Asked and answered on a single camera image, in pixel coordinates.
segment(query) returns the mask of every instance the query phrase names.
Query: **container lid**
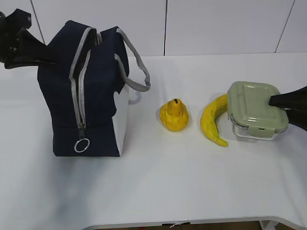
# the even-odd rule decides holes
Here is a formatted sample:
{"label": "container lid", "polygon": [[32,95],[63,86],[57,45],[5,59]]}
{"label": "container lid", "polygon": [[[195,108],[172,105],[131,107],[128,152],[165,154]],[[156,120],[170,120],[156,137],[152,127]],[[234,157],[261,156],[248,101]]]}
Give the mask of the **container lid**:
{"label": "container lid", "polygon": [[228,118],[254,137],[283,132],[289,123],[285,110],[269,106],[270,97],[277,94],[278,89],[269,84],[237,81],[227,92]]}

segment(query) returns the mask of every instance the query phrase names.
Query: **gray zipper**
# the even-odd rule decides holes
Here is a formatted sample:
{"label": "gray zipper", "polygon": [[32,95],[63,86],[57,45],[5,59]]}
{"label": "gray zipper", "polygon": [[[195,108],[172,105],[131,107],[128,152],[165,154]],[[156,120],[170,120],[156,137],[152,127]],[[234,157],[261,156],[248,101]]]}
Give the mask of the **gray zipper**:
{"label": "gray zipper", "polygon": [[75,116],[76,116],[76,122],[77,122],[77,127],[80,129],[80,138],[84,138],[84,129],[86,128],[86,120],[85,120],[85,106],[84,106],[84,76],[86,72],[86,68],[88,65],[88,61],[90,59],[91,51],[89,50],[86,56],[86,60],[84,63],[84,66],[79,74],[78,77],[78,92],[76,89],[76,80],[73,78],[73,72],[76,67],[76,63],[79,59],[80,53],[82,51],[83,45],[85,43],[85,40],[87,38],[88,33],[92,30],[92,27],[88,27],[85,29],[79,46],[77,48],[75,57],[72,61],[71,64],[71,69],[69,73],[69,79],[71,80],[71,95],[72,95],[72,102],[73,102],[73,108],[75,111]]}

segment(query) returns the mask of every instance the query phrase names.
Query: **metal key ring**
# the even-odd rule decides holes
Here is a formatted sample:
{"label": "metal key ring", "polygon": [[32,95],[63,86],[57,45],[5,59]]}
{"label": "metal key ring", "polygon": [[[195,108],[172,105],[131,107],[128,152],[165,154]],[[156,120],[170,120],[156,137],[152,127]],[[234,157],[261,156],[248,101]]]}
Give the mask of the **metal key ring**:
{"label": "metal key ring", "polygon": [[[79,151],[79,150],[77,150],[77,146],[78,146],[78,144],[79,144],[81,141],[83,141],[83,140],[87,141],[87,145],[84,147],[83,150]],[[84,152],[85,150],[87,150],[87,148],[88,148],[89,146],[90,146],[90,140],[89,140],[88,138],[82,138],[82,139],[78,140],[78,141],[75,143],[75,146],[74,146],[73,148],[74,148],[74,150],[75,150],[76,152],[80,153],[80,152]]]}

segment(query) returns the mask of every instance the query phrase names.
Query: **panel seam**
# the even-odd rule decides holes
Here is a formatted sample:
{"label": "panel seam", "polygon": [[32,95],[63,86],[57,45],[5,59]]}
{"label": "panel seam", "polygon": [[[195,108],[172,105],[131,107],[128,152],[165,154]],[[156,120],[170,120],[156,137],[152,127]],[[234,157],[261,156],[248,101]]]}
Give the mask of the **panel seam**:
{"label": "panel seam", "polygon": [[164,51],[163,51],[163,56],[165,56],[165,45],[166,45],[167,8],[168,8],[168,0],[165,0]]}
{"label": "panel seam", "polygon": [[289,18],[290,18],[290,14],[291,14],[291,12],[292,12],[292,9],[293,9],[294,4],[295,4],[295,0],[293,0],[293,4],[292,4],[292,7],[291,7],[291,9],[290,9],[289,15],[288,15],[288,17],[287,17],[286,23],[284,24],[282,34],[280,35],[279,41],[278,41],[278,43],[277,43],[277,47],[276,47],[276,49],[275,49],[275,53],[277,52],[278,46],[279,46],[280,41],[281,41],[281,39],[282,39],[284,30],[285,30],[285,28],[286,28],[286,26],[287,26],[287,23],[288,23],[288,20],[289,20]]}
{"label": "panel seam", "polygon": [[33,4],[32,0],[30,0],[30,2],[31,2],[33,13],[34,13],[34,17],[35,17],[35,20],[36,20],[36,23],[37,23],[37,26],[38,26],[38,29],[39,29],[40,36],[42,37],[43,43],[46,45],[42,30],[41,30],[39,22],[38,22],[37,14],[35,12],[34,4]]}

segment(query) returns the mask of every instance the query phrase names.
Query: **zipper pull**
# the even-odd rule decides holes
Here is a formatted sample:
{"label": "zipper pull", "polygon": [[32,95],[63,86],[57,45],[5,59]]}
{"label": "zipper pull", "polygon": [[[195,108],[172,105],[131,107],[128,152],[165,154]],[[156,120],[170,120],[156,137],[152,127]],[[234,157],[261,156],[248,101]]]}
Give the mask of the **zipper pull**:
{"label": "zipper pull", "polygon": [[80,123],[80,128],[79,128],[79,140],[85,138],[85,133],[84,133],[85,125],[83,123]]}
{"label": "zipper pull", "polygon": [[[88,138],[85,138],[85,133],[84,133],[84,130],[85,130],[85,124],[83,123],[80,123],[80,128],[79,128],[79,140],[75,143],[74,145],[74,150],[78,153],[80,152],[84,152],[85,150],[87,150],[87,148],[90,146],[90,140]],[[83,147],[82,150],[78,150],[77,147],[78,147],[78,144],[82,141],[85,141],[85,147]]]}

